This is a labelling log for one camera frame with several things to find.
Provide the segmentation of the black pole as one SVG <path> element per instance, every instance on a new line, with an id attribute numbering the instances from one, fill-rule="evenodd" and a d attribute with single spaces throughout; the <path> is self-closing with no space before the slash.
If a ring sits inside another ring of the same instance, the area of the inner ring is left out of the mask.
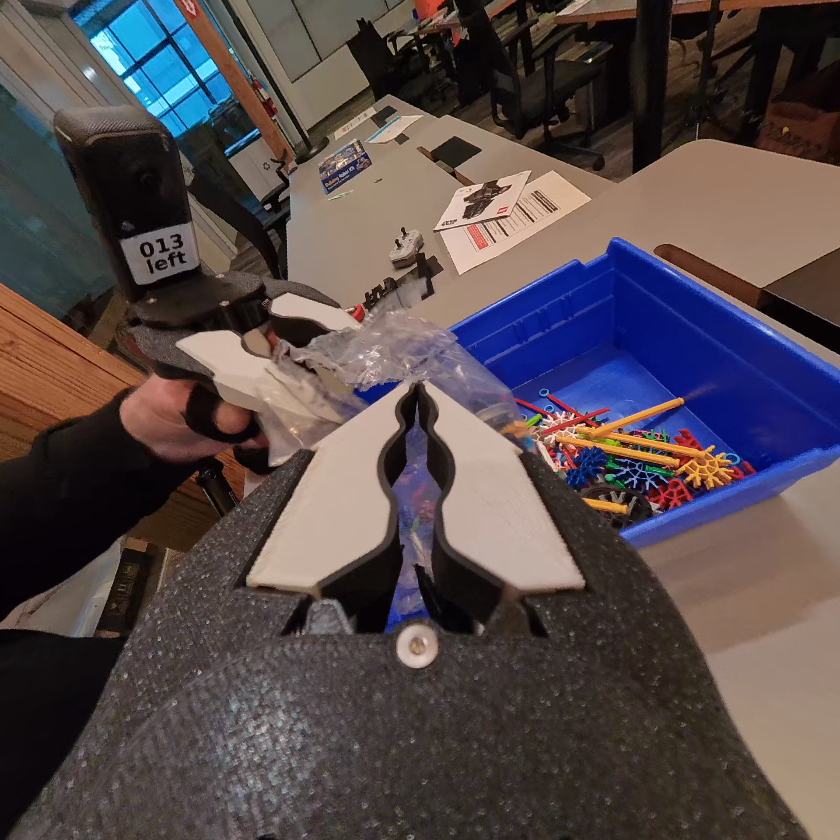
<path id="1" fill-rule="evenodd" d="M 672 1 L 638 1 L 632 54 L 633 173 L 662 152 Z"/>

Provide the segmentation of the white blue-printed leaflet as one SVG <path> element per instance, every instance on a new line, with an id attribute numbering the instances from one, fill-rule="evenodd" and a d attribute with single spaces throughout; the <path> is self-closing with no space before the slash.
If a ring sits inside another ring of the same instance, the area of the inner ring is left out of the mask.
<path id="1" fill-rule="evenodd" d="M 386 144 L 395 141 L 422 117 L 422 114 L 406 114 L 394 117 L 394 119 L 374 132 L 365 142 L 368 144 Z"/>

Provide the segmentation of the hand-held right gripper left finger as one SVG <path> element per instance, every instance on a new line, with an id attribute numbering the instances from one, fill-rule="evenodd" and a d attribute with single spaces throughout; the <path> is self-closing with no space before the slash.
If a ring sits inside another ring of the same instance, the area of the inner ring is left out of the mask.
<path id="1" fill-rule="evenodd" d="M 403 566 L 393 486 L 416 412 L 404 383 L 314 445 L 247 587 L 333 599 L 359 633 L 384 632 Z"/>

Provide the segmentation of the person's left forearm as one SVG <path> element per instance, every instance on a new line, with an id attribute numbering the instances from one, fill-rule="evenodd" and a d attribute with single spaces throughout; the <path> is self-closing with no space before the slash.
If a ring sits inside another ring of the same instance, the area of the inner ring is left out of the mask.
<path id="1" fill-rule="evenodd" d="M 2 463 L 2 617 L 82 570 L 194 473 L 129 435 L 119 414 L 129 393 L 46 430 L 25 456 Z"/>

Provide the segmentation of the blue toy box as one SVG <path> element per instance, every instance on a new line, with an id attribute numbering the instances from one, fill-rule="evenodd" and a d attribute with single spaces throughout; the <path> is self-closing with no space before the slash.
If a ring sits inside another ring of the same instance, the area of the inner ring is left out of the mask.
<path id="1" fill-rule="evenodd" d="M 371 166 L 371 157 L 362 142 L 353 139 L 346 143 L 318 163 L 318 176 L 324 193 L 334 193 Z"/>

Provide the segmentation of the white printed paper sheet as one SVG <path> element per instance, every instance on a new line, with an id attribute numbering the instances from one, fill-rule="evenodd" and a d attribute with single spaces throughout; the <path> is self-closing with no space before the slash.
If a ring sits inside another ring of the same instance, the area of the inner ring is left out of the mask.
<path id="1" fill-rule="evenodd" d="M 524 243 L 590 200 L 559 173 L 550 171 L 524 186 L 509 216 L 456 227 L 441 236 L 462 275 Z"/>

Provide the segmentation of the blue plastic bin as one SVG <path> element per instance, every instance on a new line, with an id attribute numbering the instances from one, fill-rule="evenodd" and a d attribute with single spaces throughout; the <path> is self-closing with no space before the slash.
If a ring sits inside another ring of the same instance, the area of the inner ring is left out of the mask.
<path id="1" fill-rule="evenodd" d="M 547 387 L 617 419 L 683 397 L 655 427 L 686 429 L 755 469 L 625 529 L 637 549 L 778 496 L 838 461 L 838 369 L 620 238 L 449 329 L 520 398 Z"/>

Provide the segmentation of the grey remote controller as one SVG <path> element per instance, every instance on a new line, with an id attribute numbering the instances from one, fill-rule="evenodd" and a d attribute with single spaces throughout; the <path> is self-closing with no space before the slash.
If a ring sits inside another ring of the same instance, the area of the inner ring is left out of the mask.
<path id="1" fill-rule="evenodd" d="M 389 260 L 395 269 L 409 267 L 416 263 L 423 248 L 424 237 L 418 229 L 401 227 L 401 235 L 395 239 Z"/>

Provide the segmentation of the wooden post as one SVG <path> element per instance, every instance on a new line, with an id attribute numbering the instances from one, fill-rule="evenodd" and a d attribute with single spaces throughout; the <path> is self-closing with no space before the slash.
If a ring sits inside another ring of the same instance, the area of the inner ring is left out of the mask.
<path id="1" fill-rule="evenodd" d="M 235 57 L 231 55 L 214 21 L 203 11 L 201 4 L 197 1 L 176 1 L 175 4 L 221 72 L 235 99 L 246 111 L 262 139 L 267 142 L 273 157 L 281 160 L 285 155 L 287 161 L 292 162 L 295 156 L 293 148 L 289 146 L 283 133 L 266 111 L 262 100 L 257 96 L 249 78 L 242 71 Z"/>

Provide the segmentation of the black office chair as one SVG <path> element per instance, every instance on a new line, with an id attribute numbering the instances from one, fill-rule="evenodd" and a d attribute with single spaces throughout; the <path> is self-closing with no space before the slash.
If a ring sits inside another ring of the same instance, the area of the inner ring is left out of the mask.
<path id="1" fill-rule="evenodd" d="M 504 37 L 500 37 L 481 2 L 456 2 L 458 21 L 465 28 L 468 41 L 478 49 L 479 78 L 490 95 L 490 116 L 493 123 L 521 141 L 536 129 L 542 131 L 537 150 L 557 159 L 581 157 L 599 172 L 605 165 L 604 155 L 589 145 L 591 131 L 579 130 L 555 137 L 554 124 L 571 118 L 568 104 L 575 94 L 586 88 L 599 70 L 579 60 L 559 59 L 565 42 L 579 25 L 555 26 L 549 35 L 532 50 L 538 70 L 525 75 L 519 72 L 519 56 L 525 54 L 524 41 L 537 17 L 527 17 Z"/>
<path id="2" fill-rule="evenodd" d="M 196 154 L 187 191 L 197 203 L 234 230 L 259 254 L 269 274 L 286 280 L 287 211 L 265 210 L 259 196 L 220 154 Z"/>
<path id="3" fill-rule="evenodd" d="M 435 100 L 445 102 L 447 82 L 421 45 L 408 45 L 394 54 L 370 20 L 360 17 L 356 24 L 358 32 L 347 46 L 376 100 L 392 95 L 418 107 Z"/>

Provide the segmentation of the pile of colourful construction pieces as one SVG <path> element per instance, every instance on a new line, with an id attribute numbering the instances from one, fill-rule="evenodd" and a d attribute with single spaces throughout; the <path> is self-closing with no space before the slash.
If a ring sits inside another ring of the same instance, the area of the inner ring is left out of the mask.
<path id="1" fill-rule="evenodd" d="M 542 458 L 552 473 L 617 531 L 675 511 L 757 475 L 748 460 L 704 444 L 688 427 L 670 433 L 660 421 L 684 396 L 625 416 L 608 406 L 581 411 L 549 389 L 542 404 L 516 397 L 518 419 L 500 432 Z"/>

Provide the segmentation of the black-printed instruction booklet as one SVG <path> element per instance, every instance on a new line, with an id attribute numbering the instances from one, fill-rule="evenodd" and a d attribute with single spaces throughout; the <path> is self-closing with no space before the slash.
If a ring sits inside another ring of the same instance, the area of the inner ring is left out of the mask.
<path id="1" fill-rule="evenodd" d="M 531 171 L 526 170 L 460 187 L 435 225 L 435 233 L 510 216 L 530 175 Z"/>

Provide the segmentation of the clear plastic bag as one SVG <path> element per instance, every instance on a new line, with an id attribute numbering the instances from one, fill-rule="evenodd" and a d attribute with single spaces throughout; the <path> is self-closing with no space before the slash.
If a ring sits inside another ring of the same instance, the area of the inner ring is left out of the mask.
<path id="1" fill-rule="evenodd" d="M 279 339 L 258 384 L 268 454 L 281 465 L 404 381 L 428 380 L 498 432 L 521 420 L 511 390 L 457 343 L 453 333 L 382 304 L 355 330 L 313 339 L 295 350 Z M 432 577 L 433 526 L 440 489 L 427 469 L 427 443 L 415 425 L 406 436 L 406 467 L 394 484 L 403 566 L 387 629 L 427 616 L 443 629 L 474 632 L 466 614 L 438 594 Z"/>

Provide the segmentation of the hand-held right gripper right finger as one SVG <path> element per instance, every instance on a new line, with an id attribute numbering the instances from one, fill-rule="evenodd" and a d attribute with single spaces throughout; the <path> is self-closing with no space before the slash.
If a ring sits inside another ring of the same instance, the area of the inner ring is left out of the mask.
<path id="1" fill-rule="evenodd" d="M 416 386 L 427 469 L 440 495 L 433 579 L 485 625 L 501 602 L 582 592 L 585 578 L 527 470 L 533 458 L 435 385 Z"/>

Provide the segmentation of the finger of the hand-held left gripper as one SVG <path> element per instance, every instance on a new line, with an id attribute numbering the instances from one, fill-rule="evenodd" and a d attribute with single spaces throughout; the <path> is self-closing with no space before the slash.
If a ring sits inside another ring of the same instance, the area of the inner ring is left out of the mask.
<path id="1" fill-rule="evenodd" d="M 331 373 L 310 369 L 286 353 L 252 353 L 235 332 L 196 332 L 175 346 L 209 371 L 226 402 L 277 418 L 337 425 L 358 412 L 358 398 Z"/>
<path id="2" fill-rule="evenodd" d="M 334 332 L 358 330 L 361 325 L 347 311 L 286 292 L 270 302 L 269 321 L 278 341 L 303 348 Z"/>

